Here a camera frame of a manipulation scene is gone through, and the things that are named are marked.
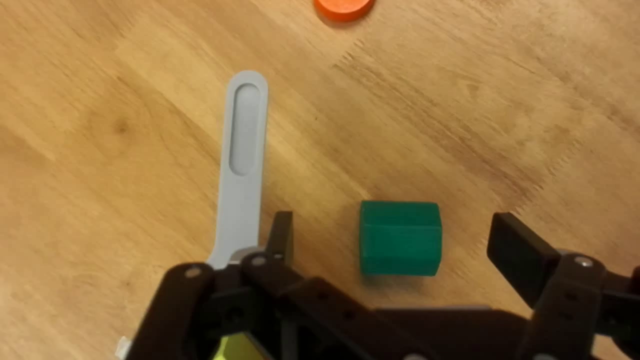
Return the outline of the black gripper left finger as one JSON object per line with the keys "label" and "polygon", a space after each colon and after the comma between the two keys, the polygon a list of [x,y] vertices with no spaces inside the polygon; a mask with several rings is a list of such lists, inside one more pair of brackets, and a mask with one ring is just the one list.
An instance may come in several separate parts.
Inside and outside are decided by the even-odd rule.
{"label": "black gripper left finger", "polygon": [[265,250],[282,262],[291,258],[291,235],[294,235],[294,214],[282,211],[274,214]]}

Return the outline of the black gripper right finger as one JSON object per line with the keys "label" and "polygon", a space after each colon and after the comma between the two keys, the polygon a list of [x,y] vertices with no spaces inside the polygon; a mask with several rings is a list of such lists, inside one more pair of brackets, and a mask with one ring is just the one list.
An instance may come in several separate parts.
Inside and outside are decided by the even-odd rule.
{"label": "black gripper right finger", "polygon": [[491,217],[485,255],[530,308],[560,262],[560,253],[512,213]]}

